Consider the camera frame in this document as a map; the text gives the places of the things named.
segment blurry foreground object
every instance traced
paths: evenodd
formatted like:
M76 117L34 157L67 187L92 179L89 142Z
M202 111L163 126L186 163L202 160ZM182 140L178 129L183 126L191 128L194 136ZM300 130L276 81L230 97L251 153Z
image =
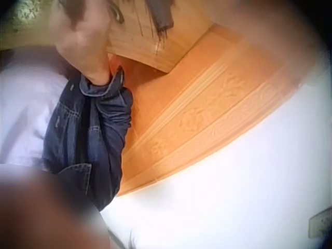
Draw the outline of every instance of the blurry foreground object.
M55 176L18 165L0 167L0 247L110 249L101 214Z

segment jacket sleeve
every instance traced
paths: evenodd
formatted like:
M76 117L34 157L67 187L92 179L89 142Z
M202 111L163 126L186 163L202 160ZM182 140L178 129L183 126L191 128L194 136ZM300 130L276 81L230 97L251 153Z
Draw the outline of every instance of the jacket sleeve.
M96 97L93 99L98 111L99 126L104 144L99 148L103 151L99 152L101 156L99 161L109 166L109 176L107 177L110 178L110 196L108 197L111 200L119 191L122 177L121 154L125 147L127 131L131 126L133 96L129 89L123 87L123 82L124 72L120 70L107 86L96 87L92 84L80 86L84 95Z

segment carved wood pattern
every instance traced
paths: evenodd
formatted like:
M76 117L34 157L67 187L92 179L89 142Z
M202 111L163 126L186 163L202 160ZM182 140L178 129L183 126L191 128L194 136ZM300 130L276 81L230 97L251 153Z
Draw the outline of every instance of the carved wood pattern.
M314 62L306 58L306 69ZM134 95L120 195L231 143L284 103L301 80L292 64L218 25L167 75L112 57L113 70L118 64Z

